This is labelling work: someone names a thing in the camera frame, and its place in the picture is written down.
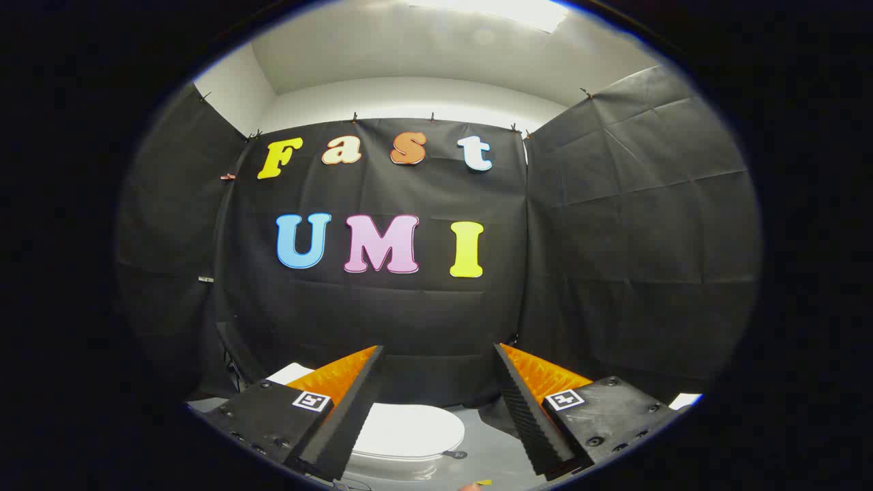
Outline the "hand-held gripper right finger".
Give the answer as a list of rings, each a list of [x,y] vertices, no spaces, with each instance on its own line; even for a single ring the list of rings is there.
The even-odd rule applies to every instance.
[[[629,453],[680,414],[621,377],[593,381],[505,343],[494,351],[506,410],[548,481]]]

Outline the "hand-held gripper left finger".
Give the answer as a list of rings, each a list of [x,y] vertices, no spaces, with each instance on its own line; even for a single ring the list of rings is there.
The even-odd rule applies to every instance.
[[[335,481],[383,383],[381,345],[259,344],[264,375],[194,414],[223,439],[298,475]]]

